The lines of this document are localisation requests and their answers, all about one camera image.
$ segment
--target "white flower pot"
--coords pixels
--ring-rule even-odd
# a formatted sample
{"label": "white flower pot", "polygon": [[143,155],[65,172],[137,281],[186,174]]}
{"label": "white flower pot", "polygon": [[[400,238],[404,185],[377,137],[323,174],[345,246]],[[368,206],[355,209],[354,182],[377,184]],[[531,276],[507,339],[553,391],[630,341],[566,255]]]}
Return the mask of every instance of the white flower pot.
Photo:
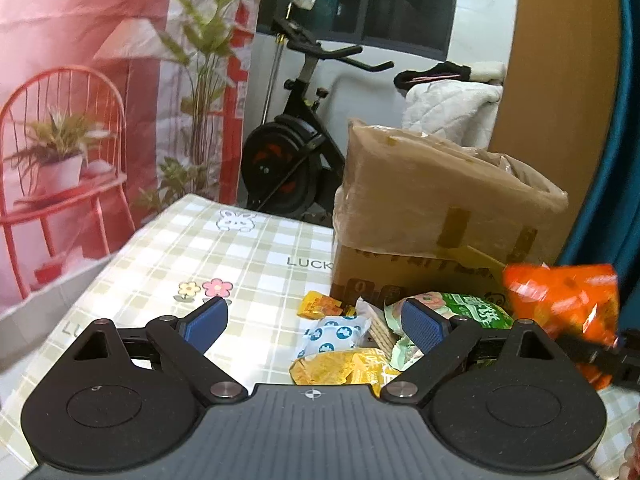
{"label": "white flower pot", "polygon": [[50,195],[78,186],[81,167],[81,153],[60,162],[40,166],[38,168],[36,193]]}

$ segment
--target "yellow snack package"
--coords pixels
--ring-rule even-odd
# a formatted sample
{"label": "yellow snack package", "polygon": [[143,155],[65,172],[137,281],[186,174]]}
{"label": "yellow snack package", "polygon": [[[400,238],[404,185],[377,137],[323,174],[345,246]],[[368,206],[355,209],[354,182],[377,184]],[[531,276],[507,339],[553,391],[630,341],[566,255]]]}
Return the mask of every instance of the yellow snack package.
{"label": "yellow snack package", "polygon": [[325,316],[341,316],[342,302],[314,290],[309,291],[298,307],[298,315],[305,319],[322,319]]}
{"label": "yellow snack package", "polygon": [[324,352],[296,359],[289,369],[296,384],[371,384],[376,396],[400,372],[379,348]]}

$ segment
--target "silver screw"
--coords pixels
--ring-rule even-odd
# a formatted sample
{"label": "silver screw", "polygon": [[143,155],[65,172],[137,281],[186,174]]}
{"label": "silver screw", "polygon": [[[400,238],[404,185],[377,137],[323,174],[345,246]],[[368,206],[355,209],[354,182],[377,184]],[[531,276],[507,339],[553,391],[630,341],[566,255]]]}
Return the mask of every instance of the silver screw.
{"label": "silver screw", "polygon": [[242,393],[242,386],[238,383],[232,383],[231,381],[222,381],[221,383],[214,384],[209,391],[216,397],[231,399]]}
{"label": "silver screw", "polygon": [[394,397],[413,397],[418,393],[418,386],[408,381],[392,381],[386,386],[386,390]]}

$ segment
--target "exercise bike flywheel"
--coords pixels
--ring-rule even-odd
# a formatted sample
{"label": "exercise bike flywheel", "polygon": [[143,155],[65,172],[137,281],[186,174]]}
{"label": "exercise bike flywheel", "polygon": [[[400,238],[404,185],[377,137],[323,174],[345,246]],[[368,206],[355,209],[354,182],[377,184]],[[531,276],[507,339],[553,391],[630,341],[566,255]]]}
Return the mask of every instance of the exercise bike flywheel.
{"label": "exercise bike flywheel", "polygon": [[[282,179],[308,141],[305,137],[310,135],[278,123],[266,123],[251,132],[244,144],[241,163],[250,202],[259,200]],[[290,218],[301,215],[314,202],[321,167],[320,156],[311,153],[260,210]]]}

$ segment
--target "chair backrest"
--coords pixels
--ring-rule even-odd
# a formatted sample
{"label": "chair backrest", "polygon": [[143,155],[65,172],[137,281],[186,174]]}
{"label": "chair backrest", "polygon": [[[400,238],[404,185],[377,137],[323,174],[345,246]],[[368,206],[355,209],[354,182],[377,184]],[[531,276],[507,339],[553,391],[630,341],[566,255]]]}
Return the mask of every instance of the chair backrest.
{"label": "chair backrest", "polygon": [[115,168],[116,174],[124,170],[124,105],[113,82],[85,66],[45,70],[17,88],[0,110],[0,214],[6,213],[7,204],[11,209],[16,198],[33,192],[37,164],[18,170],[7,158],[34,144],[28,135],[33,131],[30,124],[49,122],[52,110],[68,115],[84,114],[95,121],[98,129],[109,130],[109,138],[92,144],[88,161],[105,160]]}

